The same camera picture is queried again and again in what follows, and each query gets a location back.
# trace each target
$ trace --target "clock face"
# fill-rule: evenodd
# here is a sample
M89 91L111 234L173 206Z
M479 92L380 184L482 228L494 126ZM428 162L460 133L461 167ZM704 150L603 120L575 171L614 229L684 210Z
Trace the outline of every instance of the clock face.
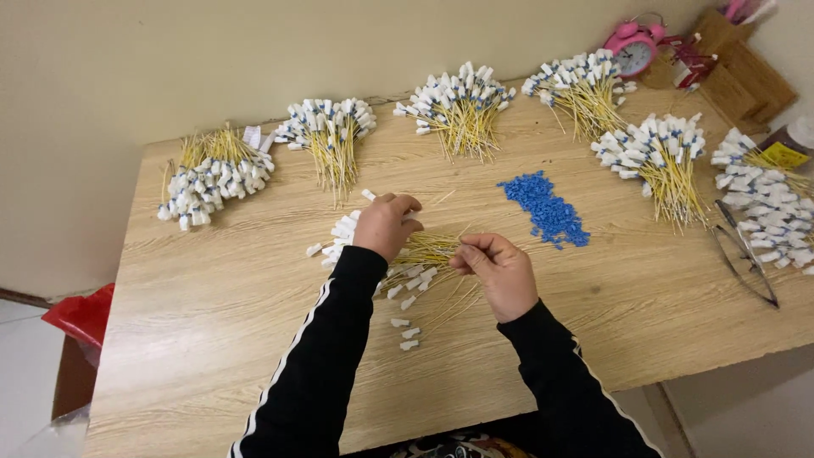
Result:
M653 51L645 42L632 42L625 45L616 55L622 76L635 75L650 63Z

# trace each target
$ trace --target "black sleeve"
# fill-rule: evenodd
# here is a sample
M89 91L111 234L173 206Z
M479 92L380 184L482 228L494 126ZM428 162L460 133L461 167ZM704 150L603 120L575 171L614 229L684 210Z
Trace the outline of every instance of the black sleeve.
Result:
M636 422L602 388L580 343L543 301L498 324L520 357L520 375L537 400L542 440L560 456L661 456Z
M322 285L269 387L249 415L232 458L337 456L359 361L367 345L373 293L387 262L346 246Z

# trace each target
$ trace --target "red plastic bag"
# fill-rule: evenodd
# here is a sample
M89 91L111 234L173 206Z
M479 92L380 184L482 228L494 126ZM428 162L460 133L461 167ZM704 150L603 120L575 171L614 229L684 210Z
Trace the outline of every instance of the red plastic bag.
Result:
M115 286L106 284L88 297L67 297L51 307L42 320L101 350Z

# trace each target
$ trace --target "wooden table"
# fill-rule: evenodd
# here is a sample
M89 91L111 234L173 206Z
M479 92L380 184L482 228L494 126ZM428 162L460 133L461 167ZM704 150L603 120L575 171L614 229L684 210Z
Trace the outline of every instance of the wooden table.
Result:
M679 94L642 89L620 110L638 125ZM427 230L495 231L532 255L540 295L581 340L609 390L624 390L758 358L814 341L814 282L770 269L777 312L741 288L702 228L674 234L652 221L654 206L633 180L602 168L586 143L572 143L551 110L520 96L498 118L504 151L494 165L446 163L434 135L375 107L379 129L358 150L361 181L345 210L314 186L305 152L275 147L277 170L264 191L229 201L210 227L181 233L156 219L165 161L179 142L145 151L98 372L87 456L222 456L277 367L327 277L305 248L330 239L334 221L365 206L363 188L406 192L425 204ZM698 95L677 116L704 113L708 151L728 127ZM276 125L264 126L264 132ZM708 157L698 182L720 193ZM575 206L590 244L562 251L529 235L529 215L495 184L545 170ZM438 201L451 191L449 198ZM377 300L370 340L353 388L343 452L529 412L534 400L518 359L485 302L449 321L422 346L398 348L390 318L430 310L447 294L427 293L401 312Z

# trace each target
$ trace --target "pile of blue plastic pieces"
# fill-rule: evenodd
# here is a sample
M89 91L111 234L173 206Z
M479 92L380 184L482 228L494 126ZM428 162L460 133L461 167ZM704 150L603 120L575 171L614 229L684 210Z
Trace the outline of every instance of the pile of blue plastic pieces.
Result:
M524 174L511 181L498 183L506 199L515 200L520 208L532 214L532 235L562 249L562 242L575 246L588 244L590 233L582 230L582 218L576 216L574 205L554 195L554 185L543 177L543 171Z

